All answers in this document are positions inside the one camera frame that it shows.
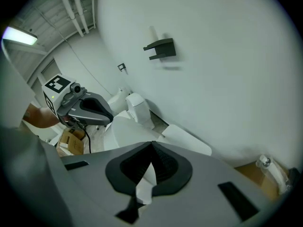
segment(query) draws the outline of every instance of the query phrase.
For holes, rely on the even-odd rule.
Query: fluorescent light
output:
[[[36,40],[38,39],[35,35],[33,35],[29,32],[26,32],[26,31],[23,32],[19,29],[15,29],[12,27],[6,28],[2,38],[29,44],[29,45],[33,45],[36,42]]]

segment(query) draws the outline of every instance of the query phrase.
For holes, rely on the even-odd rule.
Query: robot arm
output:
[[[68,128],[82,130],[83,125],[108,125],[112,111],[105,99],[88,92],[75,79],[58,74],[42,86],[45,101],[53,114]]]

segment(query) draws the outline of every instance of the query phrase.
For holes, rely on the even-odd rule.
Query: cable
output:
[[[80,61],[80,63],[84,66],[84,68],[88,71],[88,73],[93,77],[93,79],[96,80],[96,82],[98,82],[98,84],[100,86],[103,87],[104,90],[107,91],[108,94],[110,94],[112,96],[112,94],[94,77],[94,75],[87,69],[87,67],[84,65],[84,63],[81,61],[81,59],[79,58],[79,56],[76,54],[76,52],[74,51],[74,49],[72,48],[72,46],[70,45],[70,43],[64,38],[64,36],[61,34],[61,32],[57,29],[57,27],[55,25],[53,25],[51,23],[51,21],[49,21],[44,14],[38,9],[36,8],[32,3],[31,3],[32,7],[42,16],[42,18],[51,26],[53,27],[58,33],[59,35],[62,37],[63,40],[66,41],[66,43],[68,44],[68,46],[71,48],[72,52],[75,54],[75,56],[78,58],[78,60]]]
[[[84,127],[83,127],[83,130],[84,130],[84,132],[86,133],[86,135],[87,135],[87,137],[89,139],[89,153],[91,154],[91,151],[90,151],[90,137],[89,137],[89,134],[87,134],[87,132],[86,132],[86,130],[85,130]]]

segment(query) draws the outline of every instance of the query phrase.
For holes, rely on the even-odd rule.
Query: pipe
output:
[[[83,15],[83,9],[82,9],[82,6],[81,6],[81,1],[80,0],[75,0],[75,4],[76,4],[77,10],[78,10],[80,19],[82,21],[82,24],[84,26],[85,32],[88,34],[89,33],[89,28],[87,27],[85,17]]]
[[[75,25],[77,31],[79,32],[79,34],[81,35],[81,37],[84,36],[79,24],[78,24],[78,21],[76,20],[75,18],[75,14],[73,13],[72,9],[71,9],[71,5],[70,5],[70,2],[68,0],[62,0],[64,6],[65,6],[65,9],[66,9],[66,12],[67,14],[70,16],[73,24]]]
[[[93,12],[94,28],[96,28],[96,21],[95,21],[95,0],[91,0],[91,5],[92,5],[92,12]]]

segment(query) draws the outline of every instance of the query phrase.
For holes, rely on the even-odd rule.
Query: black wall bracket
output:
[[[148,46],[144,47],[143,49],[146,51],[146,50],[149,50],[152,48],[155,48],[156,55],[151,56],[150,60],[176,55],[175,45],[174,45],[174,41],[172,38],[158,40],[154,43],[149,44]]]
[[[118,68],[120,71],[122,71],[122,69],[126,69],[126,66],[124,65],[124,63],[118,65]]]

